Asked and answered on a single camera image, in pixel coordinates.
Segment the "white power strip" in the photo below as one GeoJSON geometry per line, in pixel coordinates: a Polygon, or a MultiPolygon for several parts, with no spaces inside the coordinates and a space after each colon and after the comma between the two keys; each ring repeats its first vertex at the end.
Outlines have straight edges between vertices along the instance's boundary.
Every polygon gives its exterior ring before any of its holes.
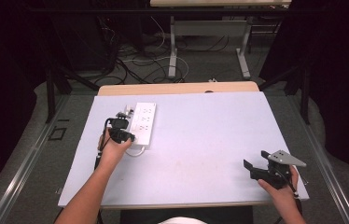
{"type": "Polygon", "coordinates": [[[134,146],[149,145],[156,107],[155,103],[137,103],[130,129],[135,136],[134,146]]]}

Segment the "forearm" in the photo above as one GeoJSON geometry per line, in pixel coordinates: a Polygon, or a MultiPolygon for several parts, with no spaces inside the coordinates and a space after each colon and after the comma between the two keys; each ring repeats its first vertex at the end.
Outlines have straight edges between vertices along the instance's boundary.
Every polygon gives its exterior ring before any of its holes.
{"type": "Polygon", "coordinates": [[[98,167],[55,223],[95,223],[108,179],[115,164],[98,167]]]}
{"type": "Polygon", "coordinates": [[[306,223],[302,215],[297,209],[295,209],[294,211],[288,211],[284,214],[281,214],[281,216],[286,224],[305,224],[306,223]]]}

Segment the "white table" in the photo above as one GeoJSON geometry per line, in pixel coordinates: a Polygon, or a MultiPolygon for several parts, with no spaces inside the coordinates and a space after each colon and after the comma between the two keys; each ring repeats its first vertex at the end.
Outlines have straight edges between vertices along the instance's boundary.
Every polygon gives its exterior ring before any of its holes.
{"type": "MultiPolygon", "coordinates": [[[[245,159],[266,169],[261,150],[288,152],[268,102],[263,92],[253,91],[252,82],[245,85],[247,91],[236,91],[234,86],[244,86],[241,82],[215,84],[144,85],[135,95],[112,91],[111,96],[96,96],[58,205],[66,206],[93,172],[105,120],[138,102],[157,104],[150,146],[140,157],[124,155],[107,185],[103,208],[268,203],[269,195],[243,167],[245,159]],[[186,93],[137,95],[155,87],[186,93]]],[[[303,200],[309,198],[301,181],[298,189],[303,200]]]]}
{"type": "MultiPolygon", "coordinates": [[[[252,7],[289,5],[291,0],[151,0],[153,7],[252,7]]],[[[247,21],[176,21],[171,17],[171,59],[168,77],[175,77],[177,35],[230,35],[242,36],[242,43],[236,49],[239,65],[244,79],[250,79],[244,52],[250,36],[252,17],[247,21]]]]}

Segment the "hand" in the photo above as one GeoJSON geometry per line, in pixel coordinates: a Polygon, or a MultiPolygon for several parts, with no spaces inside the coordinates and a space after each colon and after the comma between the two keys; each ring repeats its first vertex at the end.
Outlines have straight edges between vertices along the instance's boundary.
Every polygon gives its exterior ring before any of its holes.
{"type": "MultiPolygon", "coordinates": [[[[118,144],[113,139],[110,138],[109,128],[105,132],[105,140],[103,142],[103,154],[100,160],[99,166],[106,166],[108,164],[113,164],[116,166],[122,159],[125,151],[131,146],[132,141],[129,138],[126,142],[118,144]]],[[[99,139],[98,148],[102,143],[102,136],[99,139]]]]}
{"type": "MultiPolygon", "coordinates": [[[[299,175],[293,166],[290,166],[290,172],[291,183],[294,189],[297,190],[299,175]]],[[[294,192],[289,185],[286,185],[282,189],[275,189],[262,179],[259,179],[258,183],[271,195],[276,210],[286,223],[304,223],[294,200],[294,192]]]]}

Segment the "person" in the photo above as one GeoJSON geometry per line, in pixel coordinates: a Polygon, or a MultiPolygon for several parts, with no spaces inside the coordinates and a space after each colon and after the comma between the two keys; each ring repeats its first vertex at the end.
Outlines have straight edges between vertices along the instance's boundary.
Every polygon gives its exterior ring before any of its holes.
{"type": "MultiPolygon", "coordinates": [[[[108,140],[104,142],[105,147],[99,165],[83,187],[58,215],[55,220],[56,224],[96,223],[96,218],[98,216],[107,182],[122,159],[125,151],[132,144],[131,139],[128,139],[126,142],[121,144],[116,143],[110,139],[109,132],[106,132],[105,138],[102,138],[101,136],[99,145],[101,145],[103,139],[108,140]]],[[[290,166],[290,171],[292,174],[292,183],[294,184],[294,187],[296,187],[298,183],[298,173],[292,166],[290,166]]],[[[258,180],[258,183],[271,195],[273,204],[285,223],[305,223],[296,206],[293,191],[289,186],[282,189],[275,189],[262,179],[258,180]]]]}

